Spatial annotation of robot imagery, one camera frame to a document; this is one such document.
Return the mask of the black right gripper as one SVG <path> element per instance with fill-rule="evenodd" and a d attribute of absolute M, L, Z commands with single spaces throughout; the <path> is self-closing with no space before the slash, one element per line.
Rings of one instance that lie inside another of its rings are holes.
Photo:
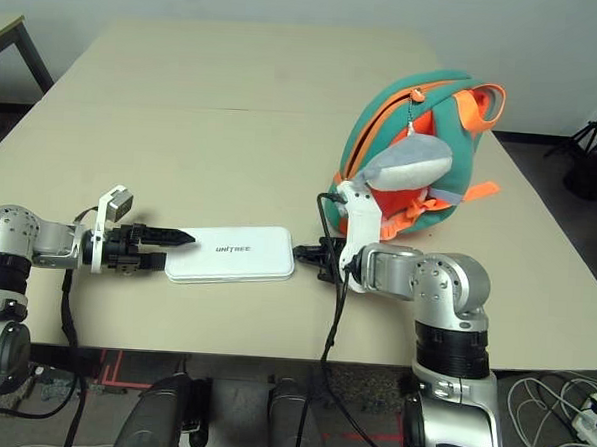
<path fill-rule="evenodd" d="M 317 278 L 320 281 L 339 284 L 342 282 L 342 274 L 338 269 L 339 257 L 347 239 L 332 237 L 332 247 L 328 244 L 328 239 L 321 237 L 319 245 L 297 245 L 294 247 L 294 255 L 300 263 L 318 267 Z"/>

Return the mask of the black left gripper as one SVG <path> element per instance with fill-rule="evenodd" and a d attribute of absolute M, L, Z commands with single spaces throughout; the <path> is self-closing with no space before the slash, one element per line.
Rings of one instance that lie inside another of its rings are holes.
<path fill-rule="evenodd" d="M 192 244 L 195 240 L 182 229 L 152 228 L 140 223 L 122 224 L 106 233 L 103 265 L 125 275 L 139 270 L 165 270 L 167 254 L 141 254 L 139 244 L 169 248 Z"/>

